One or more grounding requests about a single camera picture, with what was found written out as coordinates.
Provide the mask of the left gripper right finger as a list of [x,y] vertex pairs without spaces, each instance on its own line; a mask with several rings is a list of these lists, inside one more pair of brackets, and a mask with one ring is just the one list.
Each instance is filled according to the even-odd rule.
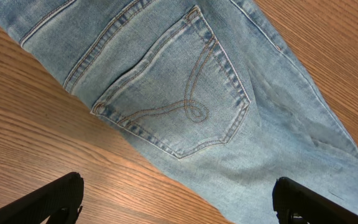
[[279,224],[358,224],[358,215],[288,177],[276,180],[272,200]]

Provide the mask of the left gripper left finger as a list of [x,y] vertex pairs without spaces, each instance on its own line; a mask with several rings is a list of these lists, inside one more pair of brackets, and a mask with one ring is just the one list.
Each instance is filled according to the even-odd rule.
[[0,208],[0,224],[75,224],[82,211],[84,180],[70,172]]

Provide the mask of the blue denim jeans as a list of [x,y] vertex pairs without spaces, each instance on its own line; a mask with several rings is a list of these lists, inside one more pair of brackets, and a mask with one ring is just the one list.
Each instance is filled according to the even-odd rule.
[[228,220],[276,223],[282,176],[358,214],[358,148],[255,2],[0,0],[0,27]]

